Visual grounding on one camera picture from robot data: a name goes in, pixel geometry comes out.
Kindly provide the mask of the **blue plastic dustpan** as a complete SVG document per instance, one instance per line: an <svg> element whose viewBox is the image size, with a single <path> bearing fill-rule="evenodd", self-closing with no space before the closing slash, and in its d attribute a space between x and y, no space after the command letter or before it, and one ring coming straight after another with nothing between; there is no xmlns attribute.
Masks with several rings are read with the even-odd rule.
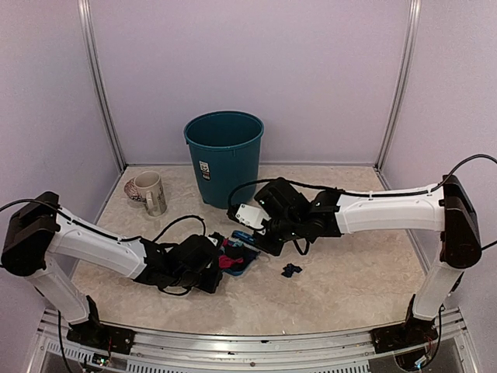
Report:
<svg viewBox="0 0 497 373"><path fill-rule="evenodd" d="M225 246L234 245L235 243L236 242L234 242L234 241L230 241L230 240L225 239L223 246L218 251L218 257L220 255L224 254L224 247ZM234 277L241 276L249 268L249 266L252 264L252 262L255 261L259 256L258 251L255 251L254 249L249 248L248 246L246 246L242 242L240 242L240 243L247 248L247 253L246 253L246 257L244 259L244 263L238 268L231 268L230 270L223 270L222 269L226 274L229 274L229 275L234 276Z"/></svg>

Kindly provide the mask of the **blue hand brush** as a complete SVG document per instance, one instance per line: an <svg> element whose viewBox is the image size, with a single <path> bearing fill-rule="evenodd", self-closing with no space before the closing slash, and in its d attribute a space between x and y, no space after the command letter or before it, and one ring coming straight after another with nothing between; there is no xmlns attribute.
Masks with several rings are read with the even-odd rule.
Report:
<svg viewBox="0 0 497 373"><path fill-rule="evenodd" d="M248 245L254 245L255 244L255 238L248 234L247 232L243 232L243 231L239 231L239 230L235 230L231 233L231 237L233 239L237 239L241 242L244 242Z"/></svg>

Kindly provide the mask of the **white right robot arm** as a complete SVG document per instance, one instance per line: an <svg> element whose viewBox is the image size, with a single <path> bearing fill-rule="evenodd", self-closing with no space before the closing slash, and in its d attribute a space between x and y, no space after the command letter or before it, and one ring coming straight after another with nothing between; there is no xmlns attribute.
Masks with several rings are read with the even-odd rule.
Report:
<svg viewBox="0 0 497 373"><path fill-rule="evenodd" d="M478 219L464 188L455 176L410 190L352 192L334 187L318 188L308 200L297 183L278 178L255 196L257 206L240 207L240 221L260 232L276 253L289 241L313 243L321 237L340 237L380 230L421 230L441 234L441 247L414 296L412 315L397 328L398 339L413 345L427 332L427 321L453 290L467 268L482 257Z"/></svg>

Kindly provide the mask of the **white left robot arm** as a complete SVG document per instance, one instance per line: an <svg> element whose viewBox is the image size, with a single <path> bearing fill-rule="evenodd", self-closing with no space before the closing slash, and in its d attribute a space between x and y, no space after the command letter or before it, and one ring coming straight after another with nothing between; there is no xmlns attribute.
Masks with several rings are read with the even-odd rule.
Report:
<svg viewBox="0 0 497 373"><path fill-rule="evenodd" d="M82 294L59 266L57 256L70 256L111 270L167 294L180 288L184 296L196 288L213 294L221 281L218 243L193 234L181 243L158 243L102 230L59 204L53 192L2 206L19 206L10 220L1 265L26 278L94 346L109 337L95 302Z"/></svg>

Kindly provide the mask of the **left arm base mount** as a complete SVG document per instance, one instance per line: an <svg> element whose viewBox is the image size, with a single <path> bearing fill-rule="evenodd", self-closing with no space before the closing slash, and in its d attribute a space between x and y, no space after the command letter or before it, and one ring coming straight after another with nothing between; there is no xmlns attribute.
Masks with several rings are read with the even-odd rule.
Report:
<svg viewBox="0 0 497 373"><path fill-rule="evenodd" d="M67 339L83 346L110 353L130 354L136 333L132 329L100 322L96 303L87 295L89 317L82 323L69 324Z"/></svg>

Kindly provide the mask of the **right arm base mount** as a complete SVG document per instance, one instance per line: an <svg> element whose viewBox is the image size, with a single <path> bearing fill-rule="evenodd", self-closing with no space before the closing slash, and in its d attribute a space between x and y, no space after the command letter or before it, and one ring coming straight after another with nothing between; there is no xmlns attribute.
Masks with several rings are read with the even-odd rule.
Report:
<svg viewBox="0 0 497 373"><path fill-rule="evenodd" d="M376 354L414 347L439 337L435 319L417 319L412 305L409 305L403 322L372 329L370 335Z"/></svg>

